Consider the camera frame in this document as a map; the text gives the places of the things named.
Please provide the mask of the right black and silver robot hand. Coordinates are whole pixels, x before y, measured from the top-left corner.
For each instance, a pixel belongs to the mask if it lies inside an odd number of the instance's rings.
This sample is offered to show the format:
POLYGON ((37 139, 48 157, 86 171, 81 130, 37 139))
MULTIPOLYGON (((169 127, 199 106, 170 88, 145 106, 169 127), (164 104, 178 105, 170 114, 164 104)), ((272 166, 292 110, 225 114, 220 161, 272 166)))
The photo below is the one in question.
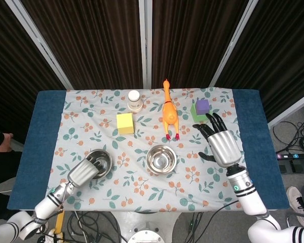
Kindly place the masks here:
POLYGON ((199 152, 198 155, 203 160, 216 162, 222 168, 228 168, 237 164, 242 155, 233 135, 227 129, 224 121, 216 113, 213 113, 212 115, 207 113, 206 117, 211 121, 213 128, 210 128, 206 124, 193 124, 193 128, 200 131, 202 136, 206 139, 212 151, 212 155, 206 155, 203 152, 199 152))

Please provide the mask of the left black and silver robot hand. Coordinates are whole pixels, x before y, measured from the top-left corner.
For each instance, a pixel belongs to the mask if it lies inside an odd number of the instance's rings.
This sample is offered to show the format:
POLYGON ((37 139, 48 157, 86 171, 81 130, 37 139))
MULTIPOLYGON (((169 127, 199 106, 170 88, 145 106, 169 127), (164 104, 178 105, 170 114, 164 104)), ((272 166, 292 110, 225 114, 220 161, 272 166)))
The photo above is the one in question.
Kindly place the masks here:
POLYGON ((101 177, 106 168, 107 162, 103 159, 88 157, 76 165, 67 178, 74 187, 80 188, 88 181, 101 177))

